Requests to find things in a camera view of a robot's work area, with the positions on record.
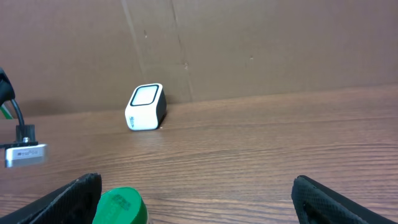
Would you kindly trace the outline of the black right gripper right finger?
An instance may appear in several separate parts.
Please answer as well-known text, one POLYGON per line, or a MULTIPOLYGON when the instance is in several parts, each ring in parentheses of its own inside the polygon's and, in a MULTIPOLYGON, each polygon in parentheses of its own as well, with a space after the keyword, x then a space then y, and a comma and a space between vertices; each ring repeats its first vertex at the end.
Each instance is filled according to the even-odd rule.
POLYGON ((291 197, 300 224, 395 224, 305 175, 295 178, 291 197))

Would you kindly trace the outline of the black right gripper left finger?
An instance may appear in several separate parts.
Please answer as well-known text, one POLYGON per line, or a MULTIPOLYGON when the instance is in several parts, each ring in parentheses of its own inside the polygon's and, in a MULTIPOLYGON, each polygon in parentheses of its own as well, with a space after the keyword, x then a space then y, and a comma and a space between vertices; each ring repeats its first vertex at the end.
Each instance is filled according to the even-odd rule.
POLYGON ((91 224, 101 192, 101 175, 85 174, 2 217, 1 224, 91 224))

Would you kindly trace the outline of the green lidded jar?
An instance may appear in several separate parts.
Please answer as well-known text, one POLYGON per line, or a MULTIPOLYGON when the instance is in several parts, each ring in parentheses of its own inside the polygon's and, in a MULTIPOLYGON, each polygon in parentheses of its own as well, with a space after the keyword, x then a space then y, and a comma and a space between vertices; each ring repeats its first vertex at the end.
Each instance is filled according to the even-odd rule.
POLYGON ((151 224, 140 193, 131 187, 119 187, 101 195, 92 224, 151 224))

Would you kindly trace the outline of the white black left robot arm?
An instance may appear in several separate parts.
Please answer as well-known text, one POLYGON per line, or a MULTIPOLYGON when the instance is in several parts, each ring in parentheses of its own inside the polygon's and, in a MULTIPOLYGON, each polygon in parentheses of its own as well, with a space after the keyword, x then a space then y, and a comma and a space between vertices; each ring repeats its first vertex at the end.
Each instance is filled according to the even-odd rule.
POLYGON ((11 82, 2 67, 0 68, 0 77, 0 105, 2 106, 6 101, 14 100, 16 95, 11 82))

